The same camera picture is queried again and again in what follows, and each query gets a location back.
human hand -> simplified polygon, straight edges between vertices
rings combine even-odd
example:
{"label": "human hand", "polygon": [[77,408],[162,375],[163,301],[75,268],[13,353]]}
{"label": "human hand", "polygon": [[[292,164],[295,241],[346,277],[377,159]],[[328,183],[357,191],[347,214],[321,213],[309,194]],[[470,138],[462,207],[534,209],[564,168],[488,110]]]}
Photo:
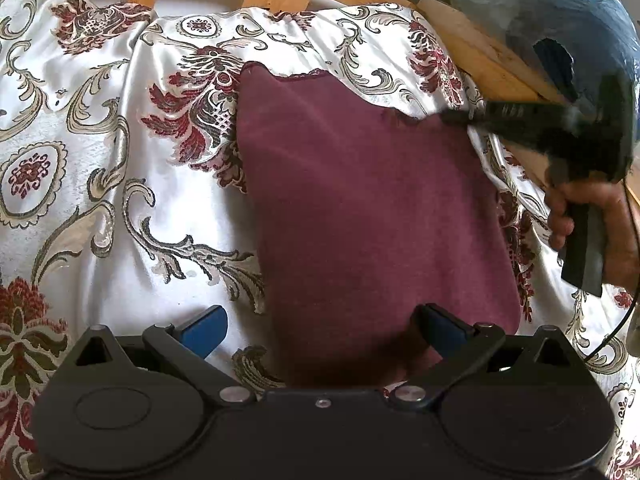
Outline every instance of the human hand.
{"label": "human hand", "polygon": [[[629,197],[633,221],[640,228],[638,205]],[[574,230],[574,221],[566,215],[568,202],[593,204],[602,209],[607,230],[604,257],[604,281],[626,288],[633,294],[640,277],[638,245],[629,217],[622,183],[577,180],[546,189],[545,203],[551,209],[548,225],[552,231],[549,245],[556,251],[564,247],[566,237]]]}

maroon cloth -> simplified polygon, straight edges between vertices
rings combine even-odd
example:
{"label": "maroon cloth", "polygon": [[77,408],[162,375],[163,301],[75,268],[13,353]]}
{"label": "maroon cloth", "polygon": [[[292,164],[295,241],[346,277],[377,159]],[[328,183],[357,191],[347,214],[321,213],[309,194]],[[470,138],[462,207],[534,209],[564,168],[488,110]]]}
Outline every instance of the maroon cloth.
{"label": "maroon cloth", "polygon": [[329,73],[252,64],[238,143],[289,384],[384,385],[420,369],[420,303],[516,331],[497,191],[464,128],[369,104]]}

floral fabric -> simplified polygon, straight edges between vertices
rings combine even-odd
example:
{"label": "floral fabric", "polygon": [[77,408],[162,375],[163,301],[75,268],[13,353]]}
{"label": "floral fabric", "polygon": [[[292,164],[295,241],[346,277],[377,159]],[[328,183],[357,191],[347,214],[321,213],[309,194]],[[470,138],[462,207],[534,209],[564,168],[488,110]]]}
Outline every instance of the floral fabric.
{"label": "floral fabric", "polygon": [[[279,76],[329,71],[416,118],[482,105],[428,23],[395,4],[157,18],[133,4],[0,0],[2,480],[42,470],[31,409],[91,324],[136,334],[222,304],[230,327],[209,361],[256,390],[282,385],[236,143],[248,61]],[[553,323],[587,354],[628,295],[600,300],[560,280],[542,191],[495,137],[469,133],[501,192],[520,332]],[[604,467],[637,478],[638,360],[621,334],[590,367],[616,416]]]}

plastic bag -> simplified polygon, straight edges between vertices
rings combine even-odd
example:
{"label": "plastic bag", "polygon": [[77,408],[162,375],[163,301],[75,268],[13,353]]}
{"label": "plastic bag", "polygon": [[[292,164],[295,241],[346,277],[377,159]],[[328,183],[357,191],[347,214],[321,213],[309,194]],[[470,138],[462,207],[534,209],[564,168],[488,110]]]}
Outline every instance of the plastic bag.
{"label": "plastic bag", "polygon": [[620,0],[451,0],[593,115],[604,75],[634,82],[638,108],[640,44]]}

cable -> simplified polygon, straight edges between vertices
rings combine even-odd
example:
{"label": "cable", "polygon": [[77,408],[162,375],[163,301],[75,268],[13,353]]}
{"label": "cable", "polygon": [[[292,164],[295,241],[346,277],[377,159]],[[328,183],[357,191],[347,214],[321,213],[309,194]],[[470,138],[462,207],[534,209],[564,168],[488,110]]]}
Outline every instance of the cable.
{"label": "cable", "polygon": [[[626,208],[629,211],[629,218],[631,218],[631,225],[634,228],[634,235],[636,236],[636,247],[638,247],[638,257],[640,258],[640,235],[638,234],[638,226],[634,221],[633,211],[631,211],[631,201],[629,200],[629,192],[626,189],[626,176],[622,179],[622,186],[624,187],[624,190],[625,190]],[[587,357],[584,358],[585,363],[587,363],[588,361],[591,361],[591,359],[593,359],[596,355],[598,355],[598,352],[600,352],[600,350],[602,350],[605,346],[607,346],[609,344],[609,341],[611,341],[616,336],[616,334],[620,332],[620,330],[622,330],[622,327],[629,320],[629,318],[631,317],[631,314],[636,308],[636,303],[638,302],[638,295],[640,295],[640,279],[638,279],[638,285],[636,285],[636,293],[634,294],[634,299],[631,302],[631,306],[629,307],[629,310],[626,311],[625,317],[623,317],[620,323],[618,323],[618,326],[616,327],[616,329],[611,334],[606,336],[606,338],[602,340],[602,343],[600,343],[593,352],[591,352]]]}

